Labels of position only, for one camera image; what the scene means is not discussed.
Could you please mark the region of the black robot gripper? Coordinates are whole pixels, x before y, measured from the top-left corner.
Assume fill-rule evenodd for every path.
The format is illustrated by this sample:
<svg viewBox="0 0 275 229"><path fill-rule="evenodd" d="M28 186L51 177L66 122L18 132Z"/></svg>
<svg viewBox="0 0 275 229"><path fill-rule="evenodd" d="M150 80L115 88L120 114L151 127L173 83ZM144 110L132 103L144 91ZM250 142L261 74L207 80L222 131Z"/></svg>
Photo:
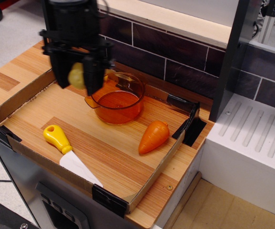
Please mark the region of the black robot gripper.
<svg viewBox="0 0 275 229"><path fill-rule="evenodd" d="M83 58L83 77L87 95L91 96L103 86L106 69L115 66L112 44L100 36L100 20L109 15L109 7L104 1L106 13L99 12L96 0L43 0L46 29L40 31L43 37L43 54L50 55L52 70L61 88L70 85L68 75L77 62L76 54L67 51L72 47L90 48L96 59L87 55Z"/></svg>

